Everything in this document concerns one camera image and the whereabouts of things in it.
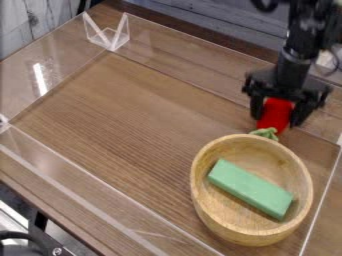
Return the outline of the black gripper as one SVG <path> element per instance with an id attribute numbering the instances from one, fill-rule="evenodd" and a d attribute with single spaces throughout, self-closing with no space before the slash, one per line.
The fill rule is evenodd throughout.
<path id="1" fill-rule="evenodd" d="M 333 92 L 332 86 L 306 73 L 286 72 L 277 67 L 251 71 L 246 74 L 242 92 L 250 97 L 251 116 L 262 118 L 266 98 L 278 98 L 295 104 L 290 127 L 301 126 L 317 108 L 321 108 Z"/>

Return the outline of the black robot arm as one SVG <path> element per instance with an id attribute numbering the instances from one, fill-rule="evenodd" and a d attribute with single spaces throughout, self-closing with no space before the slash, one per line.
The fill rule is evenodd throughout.
<path id="1" fill-rule="evenodd" d="M 251 0 L 267 13 L 289 6 L 285 44 L 275 65 L 246 74 L 242 92 L 250 97 L 250 114 L 258 128 L 279 131 L 303 124 L 333 92 L 328 82 L 309 75 L 320 52 L 330 51 L 342 37 L 340 0 Z"/>

